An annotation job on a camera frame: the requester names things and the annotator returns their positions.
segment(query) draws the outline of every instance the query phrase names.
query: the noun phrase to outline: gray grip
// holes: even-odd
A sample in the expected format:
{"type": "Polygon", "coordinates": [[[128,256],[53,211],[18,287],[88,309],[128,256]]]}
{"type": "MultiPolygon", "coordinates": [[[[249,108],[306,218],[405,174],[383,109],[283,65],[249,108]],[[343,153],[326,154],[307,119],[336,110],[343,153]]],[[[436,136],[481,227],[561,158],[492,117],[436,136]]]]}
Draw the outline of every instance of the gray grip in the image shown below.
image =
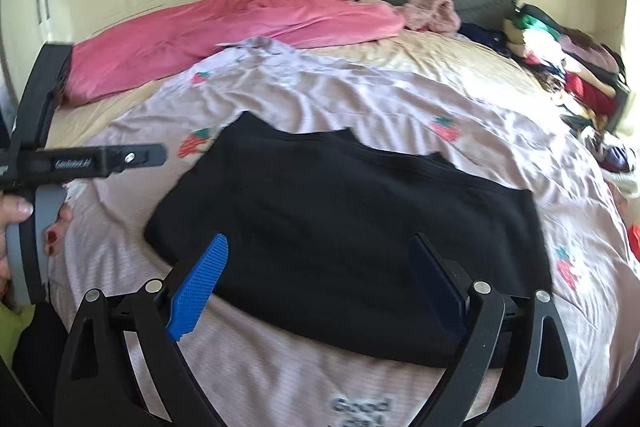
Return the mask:
{"type": "MultiPolygon", "coordinates": [[[[42,185],[36,190],[33,217],[35,219],[38,267],[40,268],[40,279],[43,284],[49,282],[49,257],[44,250],[46,244],[44,231],[58,219],[60,207],[65,202],[65,199],[66,189],[60,185],[42,185]]],[[[12,276],[10,301],[17,306],[35,304],[31,302],[22,266],[20,226],[14,223],[7,225],[5,237],[6,253],[12,276]]]]}

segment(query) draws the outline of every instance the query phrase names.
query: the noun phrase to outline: yellow-green fabric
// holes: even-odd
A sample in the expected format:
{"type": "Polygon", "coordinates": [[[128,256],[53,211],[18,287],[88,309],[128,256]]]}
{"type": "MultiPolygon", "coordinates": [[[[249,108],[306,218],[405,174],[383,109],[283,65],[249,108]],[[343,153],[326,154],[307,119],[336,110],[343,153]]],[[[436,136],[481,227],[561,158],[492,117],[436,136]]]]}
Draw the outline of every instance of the yellow-green fabric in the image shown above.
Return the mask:
{"type": "Polygon", "coordinates": [[[0,302],[0,357],[11,370],[14,352],[22,332],[31,324],[35,306],[25,306],[19,311],[11,311],[0,302]]]}

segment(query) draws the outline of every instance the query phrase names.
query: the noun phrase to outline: strawberry print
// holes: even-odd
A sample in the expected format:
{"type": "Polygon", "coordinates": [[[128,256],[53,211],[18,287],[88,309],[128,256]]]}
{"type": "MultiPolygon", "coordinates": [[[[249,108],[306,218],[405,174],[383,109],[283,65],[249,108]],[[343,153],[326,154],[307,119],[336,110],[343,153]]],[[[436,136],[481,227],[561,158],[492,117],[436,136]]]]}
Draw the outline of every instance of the strawberry print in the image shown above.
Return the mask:
{"type": "Polygon", "coordinates": [[[211,77],[211,73],[209,71],[198,71],[191,77],[191,84],[197,86],[198,84],[202,84],[203,82],[207,82],[211,77]]]}
{"type": "Polygon", "coordinates": [[[569,285],[573,291],[575,291],[575,283],[578,282],[578,276],[571,270],[574,267],[571,256],[566,251],[565,247],[556,247],[556,269],[560,274],[560,277],[569,285]]]}
{"type": "Polygon", "coordinates": [[[439,116],[431,123],[431,130],[444,141],[453,143],[460,138],[460,129],[446,116],[439,116]]]}
{"type": "Polygon", "coordinates": [[[190,154],[198,154],[202,152],[201,146],[207,144],[209,137],[209,128],[198,129],[197,131],[192,132],[187,138],[182,140],[176,156],[178,156],[178,158],[185,158],[185,156],[190,154]]]}
{"type": "Polygon", "coordinates": [[[571,271],[573,267],[574,265],[571,263],[571,261],[560,261],[559,259],[556,260],[556,268],[558,269],[558,273],[564,279],[564,282],[569,285],[569,288],[575,291],[575,283],[578,282],[578,277],[571,271]]]}

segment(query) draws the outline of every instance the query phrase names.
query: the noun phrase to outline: pink bedsheet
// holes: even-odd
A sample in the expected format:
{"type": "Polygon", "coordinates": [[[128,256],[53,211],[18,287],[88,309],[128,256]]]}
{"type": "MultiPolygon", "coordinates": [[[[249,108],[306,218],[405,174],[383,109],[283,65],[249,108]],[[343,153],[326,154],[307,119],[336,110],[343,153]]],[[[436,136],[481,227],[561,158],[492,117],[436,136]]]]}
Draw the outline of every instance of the pink bedsheet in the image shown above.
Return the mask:
{"type": "Polygon", "coordinates": [[[118,24],[78,44],[66,84],[84,105],[180,73],[248,37],[297,48],[341,46],[398,35],[404,18],[382,4],[353,0],[204,0],[118,24]]]}

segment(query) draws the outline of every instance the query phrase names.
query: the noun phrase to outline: bed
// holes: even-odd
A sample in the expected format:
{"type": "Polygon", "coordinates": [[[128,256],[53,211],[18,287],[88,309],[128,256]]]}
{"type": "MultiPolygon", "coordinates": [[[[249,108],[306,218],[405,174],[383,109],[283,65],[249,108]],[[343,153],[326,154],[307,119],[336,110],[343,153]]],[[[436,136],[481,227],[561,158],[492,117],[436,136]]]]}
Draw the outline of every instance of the bed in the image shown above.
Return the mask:
{"type": "MultiPolygon", "coordinates": [[[[487,27],[499,27],[516,4],[454,1],[464,22],[487,27]]],[[[159,140],[170,152],[162,169],[74,183],[76,219],[65,255],[51,266],[52,302],[68,327],[88,289],[124,293],[168,272],[142,229],[167,190],[242,110],[287,132],[351,127],[377,149],[437,150],[458,169],[532,190],[554,301],[578,370],[583,423],[598,412],[640,339],[634,313],[640,265],[609,189],[529,73],[484,46],[431,33],[403,30],[379,41],[306,51],[250,39],[171,78],[60,110],[50,147],[159,140]],[[256,73],[251,82],[247,71],[256,73]],[[208,80],[194,82],[203,72],[208,80]],[[464,139],[449,142],[433,132],[431,123],[443,108],[455,115],[464,139]],[[197,142],[189,142],[196,132],[197,142]]],[[[135,338],[129,344],[146,402],[162,415],[135,338]]],[[[394,406],[386,425],[406,425],[442,374],[319,345],[216,296],[180,348],[229,425],[342,425],[348,418],[332,408],[336,399],[389,399],[394,406]],[[238,385],[229,386],[230,378],[238,385]]],[[[499,370],[488,373],[470,416],[487,407],[498,377],[499,370]]]]}

